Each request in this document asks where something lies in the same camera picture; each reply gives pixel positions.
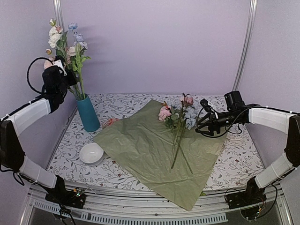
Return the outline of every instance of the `ventilation grille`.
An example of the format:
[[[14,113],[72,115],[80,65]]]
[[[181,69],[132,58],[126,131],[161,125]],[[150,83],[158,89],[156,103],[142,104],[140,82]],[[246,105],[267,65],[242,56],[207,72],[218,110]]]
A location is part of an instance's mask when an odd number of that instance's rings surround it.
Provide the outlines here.
[[[34,206],[41,210],[45,210],[54,214],[60,213],[59,206],[51,203],[41,202],[35,200]],[[190,217],[190,218],[176,218],[176,219],[138,219],[138,218],[120,218],[120,217],[109,217],[102,216],[95,213],[82,212],[78,216],[73,216],[76,219],[94,222],[102,225],[209,225],[227,222],[226,214],[220,213],[211,216],[203,217]]]

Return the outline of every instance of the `vase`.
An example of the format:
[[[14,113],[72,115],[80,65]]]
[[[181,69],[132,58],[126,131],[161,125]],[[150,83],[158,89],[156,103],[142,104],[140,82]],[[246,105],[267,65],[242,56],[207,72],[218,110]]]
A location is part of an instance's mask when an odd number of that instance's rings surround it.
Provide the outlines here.
[[[100,122],[90,101],[90,97],[85,94],[84,100],[76,100],[76,102],[84,129],[87,132],[94,132],[98,130],[100,127]]]

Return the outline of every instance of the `olive green paper sheet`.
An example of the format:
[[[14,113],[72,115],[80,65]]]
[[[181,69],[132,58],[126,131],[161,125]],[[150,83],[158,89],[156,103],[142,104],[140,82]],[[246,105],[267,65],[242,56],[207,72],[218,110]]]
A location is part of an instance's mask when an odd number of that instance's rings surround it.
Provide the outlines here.
[[[151,100],[136,114],[119,120],[94,137],[94,141],[142,184],[171,202],[191,210],[223,149],[225,135],[206,138],[186,130],[181,147],[193,170],[179,151],[169,172],[174,136],[158,120],[161,103]]]

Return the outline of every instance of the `floral pattern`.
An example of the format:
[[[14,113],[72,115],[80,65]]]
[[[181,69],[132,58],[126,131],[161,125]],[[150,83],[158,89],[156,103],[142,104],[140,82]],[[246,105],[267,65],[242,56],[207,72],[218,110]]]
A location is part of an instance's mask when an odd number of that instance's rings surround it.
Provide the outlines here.
[[[90,95],[101,124],[112,118],[130,117],[151,99],[169,103],[178,101],[179,97],[180,95],[153,94]],[[218,112],[226,110],[224,97],[193,95],[193,98],[197,112],[201,108],[200,100],[202,98],[206,98]],[[239,135],[230,133],[227,135],[224,150],[215,163],[204,191],[244,187],[251,177],[262,171],[262,162],[246,127],[240,125],[240,129],[241,134]],[[87,143],[92,143],[93,137],[101,130],[102,128],[93,133],[86,132],[77,112],[62,138],[48,170],[66,180],[87,185],[149,190],[109,156],[106,156],[97,166],[88,166],[80,161],[80,149]],[[234,125],[230,131],[238,133],[239,128]]]

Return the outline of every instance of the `white bowl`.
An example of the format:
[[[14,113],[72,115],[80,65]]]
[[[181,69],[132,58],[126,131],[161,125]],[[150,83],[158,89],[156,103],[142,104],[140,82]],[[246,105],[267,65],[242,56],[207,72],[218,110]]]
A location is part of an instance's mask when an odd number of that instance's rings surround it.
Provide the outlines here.
[[[86,165],[96,166],[101,163],[104,151],[97,143],[86,144],[79,152],[79,158]]]

